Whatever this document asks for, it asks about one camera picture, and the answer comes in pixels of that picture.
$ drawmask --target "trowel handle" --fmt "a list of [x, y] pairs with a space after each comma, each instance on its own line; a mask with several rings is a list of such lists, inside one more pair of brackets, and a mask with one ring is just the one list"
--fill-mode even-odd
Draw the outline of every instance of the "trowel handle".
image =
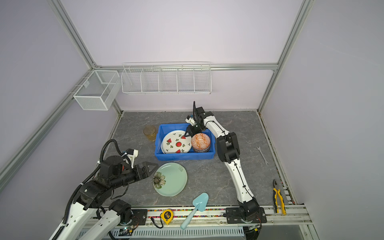
[[187, 226], [188, 226], [188, 224], [189, 224], [189, 222], [192, 220], [192, 217], [195, 215], [195, 213], [196, 213], [196, 211], [197, 211], [197, 207], [198, 207], [199, 205], [197, 205], [196, 207], [195, 207], [195, 209], [187, 216], [187, 218], [184, 220], [184, 222], [181, 224], [181, 229], [182, 230], [184, 230]]

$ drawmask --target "flower design on plate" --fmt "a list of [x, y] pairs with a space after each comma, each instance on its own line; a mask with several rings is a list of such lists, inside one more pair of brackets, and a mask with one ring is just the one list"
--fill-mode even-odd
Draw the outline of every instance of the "flower design on plate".
[[165, 185], [165, 178], [166, 177], [164, 175], [161, 175], [161, 172], [156, 172], [155, 176], [153, 177], [153, 185], [155, 188], [160, 189], [161, 185]]

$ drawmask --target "wire rack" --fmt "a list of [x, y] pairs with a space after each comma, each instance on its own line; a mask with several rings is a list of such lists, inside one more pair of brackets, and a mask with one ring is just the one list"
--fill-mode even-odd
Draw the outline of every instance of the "wire rack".
[[117, 71], [94, 70], [73, 97], [84, 110], [108, 110], [120, 88]]
[[212, 91], [210, 63], [123, 63], [122, 91], [126, 94], [182, 94]]

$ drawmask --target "white wall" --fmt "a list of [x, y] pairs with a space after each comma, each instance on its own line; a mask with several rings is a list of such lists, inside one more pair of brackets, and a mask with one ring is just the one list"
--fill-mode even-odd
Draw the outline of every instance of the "white wall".
[[384, 2], [318, 0], [262, 115], [320, 239], [382, 239]]
[[126, 95], [117, 101], [125, 111], [192, 110], [193, 101], [204, 109], [257, 109], [271, 79], [271, 70], [212, 71], [211, 94]]
[[1, 239], [51, 236], [72, 192], [93, 171], [115, 120], [114, 109], [84, 111], [73, 101], [1, 192]]
[[46, 0], [0, 1], [0, 167], [88, 70]]
[[302, 0], [62, 0], [98, 65], [275, 63]]

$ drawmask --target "black wrist strap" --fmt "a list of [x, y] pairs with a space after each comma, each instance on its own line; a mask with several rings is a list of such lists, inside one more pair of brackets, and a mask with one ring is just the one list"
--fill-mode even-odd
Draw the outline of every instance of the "black wrist strap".
[[164, 226], [163, 226], [163, 221], [161, 220], [161, 218], [160, 218], [161, 227], [159, 227], [159, 226], [156, 225], [155, 220], [153, 219], [153, 217], [150, 217], [150, 219], [151, 219], [151, 221], [153, 222], [153, 224], [155, 225], [155, 227], [157, 227], [157, 228], [163, 228], [163, 227], [164, 227]]

